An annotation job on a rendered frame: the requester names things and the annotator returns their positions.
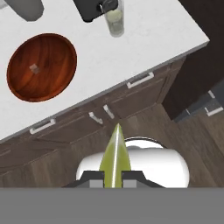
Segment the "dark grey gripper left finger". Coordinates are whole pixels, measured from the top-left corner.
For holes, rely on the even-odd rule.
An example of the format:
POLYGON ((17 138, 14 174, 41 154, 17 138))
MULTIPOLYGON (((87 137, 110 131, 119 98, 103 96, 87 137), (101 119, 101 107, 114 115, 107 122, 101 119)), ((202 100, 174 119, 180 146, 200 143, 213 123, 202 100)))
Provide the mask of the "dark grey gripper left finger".
POLYGON ((66 188, 103 188, 103 171, 84 171, 80 179, 66 185, 66 188))

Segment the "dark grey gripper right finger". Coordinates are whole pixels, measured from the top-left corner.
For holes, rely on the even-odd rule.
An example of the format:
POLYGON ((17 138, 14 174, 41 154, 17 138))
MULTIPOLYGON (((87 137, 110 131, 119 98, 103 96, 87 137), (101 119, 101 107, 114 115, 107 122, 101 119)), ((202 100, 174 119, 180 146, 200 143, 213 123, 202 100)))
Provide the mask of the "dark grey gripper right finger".
POLYGON ((162 188, 161 185, 148 180, 141 171, 123 171, 122 172, 123 188, 162 188))

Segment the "yellow-green lemon wedge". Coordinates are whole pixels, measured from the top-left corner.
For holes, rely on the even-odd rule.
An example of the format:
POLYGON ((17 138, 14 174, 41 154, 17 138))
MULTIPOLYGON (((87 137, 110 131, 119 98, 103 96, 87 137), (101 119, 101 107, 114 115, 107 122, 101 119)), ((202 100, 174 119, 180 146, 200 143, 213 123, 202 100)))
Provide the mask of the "yellow-green lemon wedge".
POLYGON ((123 172, 131 170, 130 157, 123 137, 123 130, 118 123, 103 154, 100 168, 104 172, 105 188, 121 188, 123 172))

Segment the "brown wooden bowl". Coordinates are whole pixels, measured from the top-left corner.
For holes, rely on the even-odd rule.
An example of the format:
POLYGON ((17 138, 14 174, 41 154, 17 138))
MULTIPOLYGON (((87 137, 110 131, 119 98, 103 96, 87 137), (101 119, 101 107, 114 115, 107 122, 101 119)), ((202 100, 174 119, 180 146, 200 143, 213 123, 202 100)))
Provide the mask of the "brown wooden bowl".
POLYGON ((57 33, 27 39, 10 57, 7 84, 25 102, 44 102, 62 93, 74 78, 78 56, 74 45, 57 33), (40 71, 33 73, 29 66, 40 71))

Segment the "small ice cube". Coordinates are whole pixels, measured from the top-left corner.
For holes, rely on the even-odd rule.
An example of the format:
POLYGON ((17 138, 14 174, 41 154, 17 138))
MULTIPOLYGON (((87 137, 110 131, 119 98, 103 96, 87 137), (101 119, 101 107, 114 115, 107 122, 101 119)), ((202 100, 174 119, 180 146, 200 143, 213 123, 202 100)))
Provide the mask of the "small ice cube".
POLYGON ((36 64, 32 64, 31 66, 29 66, 30 70, 34 73, 34 74, 38 74, 40 69, 36 64))

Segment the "glass of lemonade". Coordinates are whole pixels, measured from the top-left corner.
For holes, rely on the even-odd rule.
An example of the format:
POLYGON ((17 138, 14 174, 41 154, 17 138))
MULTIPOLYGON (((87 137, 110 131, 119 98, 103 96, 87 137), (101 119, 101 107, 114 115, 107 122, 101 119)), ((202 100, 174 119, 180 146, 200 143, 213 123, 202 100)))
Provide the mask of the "glass of lemonade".
POLYGON ((110 34, 113 37, 121 37, 124 33, 124 12, 123 0, 118 0, 118 6, 115 10, 110 10, 105 14, 110 34))

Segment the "white round object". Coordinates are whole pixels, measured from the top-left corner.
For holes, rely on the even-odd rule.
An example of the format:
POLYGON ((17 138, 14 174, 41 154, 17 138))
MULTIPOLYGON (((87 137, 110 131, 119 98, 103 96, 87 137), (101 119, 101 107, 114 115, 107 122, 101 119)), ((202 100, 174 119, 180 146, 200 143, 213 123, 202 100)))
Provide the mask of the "white round object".
MULTIPOLYGON (((163 188, 189 186, 187 163, 176 150, 168 149, 159 141, 144 136, 128 137, 124 141, 129 153, 131 171, 141 171, 148 180, 163 188)), ((78 166, 76 179, 80 179, 84 171, 100 171, 104 152, 84 157, 78 166)))

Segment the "brown wooden cupboard door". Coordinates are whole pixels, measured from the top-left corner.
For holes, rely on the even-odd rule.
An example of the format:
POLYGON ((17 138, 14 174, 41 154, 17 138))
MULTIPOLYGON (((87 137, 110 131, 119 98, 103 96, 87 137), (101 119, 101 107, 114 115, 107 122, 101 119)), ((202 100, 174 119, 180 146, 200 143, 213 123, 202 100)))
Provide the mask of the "brown wooden cupboard door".
POLYGON ((165 98, 169 78, 154 87, 148 87, 134 93, 125 93, 111 99, 107 105, 110 111, 118 118, 126 118, 160 103, 165 98))
MULTIPOLYGON (((102 129, 105 126, 110 125, 110 121, 107 118, 103 118, 103 125, 90 118, 91 123, 94 125, 95 133, 97 130, 102 129)), ((9 149, 0 151, 0 175, 11 170, 17 169, 19 166, 27 164, 32 160, 41 158, 45 154, 51 151, 66 148, 71 143, 54 143, 42 140, 31 140, 27 143, 18 143, 13 145, 9 149)))

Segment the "brown wooden drawer front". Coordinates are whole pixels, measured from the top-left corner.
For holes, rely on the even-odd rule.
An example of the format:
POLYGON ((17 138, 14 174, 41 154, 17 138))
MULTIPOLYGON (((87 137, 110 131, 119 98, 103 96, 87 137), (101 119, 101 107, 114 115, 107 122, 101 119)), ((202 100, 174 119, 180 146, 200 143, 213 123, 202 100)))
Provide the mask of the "brown wooden drawer front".
POLYGON ((153 72, 154 73, 154 78, 151 79, 151 80, 147 80, 146 82, 136 86, 136 87, 133 87, 131 89, 128 89, 126 84, 124 85, 124 92, 125 93, 134 93, 134 92, 137 92, 137 91, 140 91, 140 90, 143 90, 145 88, 152 88, 154 86, 156 86, 157 84, 161 83, 164 81, 165 77, 168 75, 168 73, 170 72, 171 70, 171 67, 172 65, 171 64, 168 64, 168 65, 165 65, 165 66, 161 66, 161 67, 158 67, 154 70, 151 70, 151 71, 146 71, 144 73, 141 73, 139 74, 138 76, 134 77, 132 80, 129 80, 128 82, 133 82, 133 81, 137 81, 143 77, 146 76, 147 73, 149 72, 153 72))
POLYGON ((21 134, 11 136, 0 143, 0 151, 31 140, 68 144, 91 134, 95 129, 86 111, 73 109, 63 115, 54 117, 54 119, 56 123, 53 126, 37 134, 31 135, 28 129, 21 134))

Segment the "dark grey cabinet unit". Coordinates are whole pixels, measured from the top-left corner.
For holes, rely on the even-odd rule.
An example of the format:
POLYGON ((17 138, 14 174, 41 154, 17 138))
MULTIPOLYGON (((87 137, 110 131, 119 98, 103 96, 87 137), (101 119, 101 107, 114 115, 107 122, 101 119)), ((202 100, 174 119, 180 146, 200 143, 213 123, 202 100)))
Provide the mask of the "dark grey cabinet unit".
POLYGON ((195 103, 186 108, 174 119, 178 123, 190 116, 204 110, 207 116, 213 116, 224 111, 224 79, 212 87, 206 94, 203 94, 195 103))

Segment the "dark brown tall cabinet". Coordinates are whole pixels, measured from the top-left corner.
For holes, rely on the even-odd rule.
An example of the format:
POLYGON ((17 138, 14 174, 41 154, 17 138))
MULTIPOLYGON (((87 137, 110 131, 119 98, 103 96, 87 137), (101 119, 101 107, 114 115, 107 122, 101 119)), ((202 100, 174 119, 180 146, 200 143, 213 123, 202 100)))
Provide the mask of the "dark brown tall cabinet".
POLYGON ((224 79, 224 0, 179 1, 210 41, 186 57, 164 98, 172 120, 224 79))

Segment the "grey rounded object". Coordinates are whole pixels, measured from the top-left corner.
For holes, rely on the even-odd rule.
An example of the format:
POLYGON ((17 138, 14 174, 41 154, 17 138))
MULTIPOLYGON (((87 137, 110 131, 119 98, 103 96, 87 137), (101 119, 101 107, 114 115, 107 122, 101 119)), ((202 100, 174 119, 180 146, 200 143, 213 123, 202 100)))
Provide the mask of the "grey rounded object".
POLYGON ((4 0, 23 20, 34 22, 44 13, 41 0, 4 0))

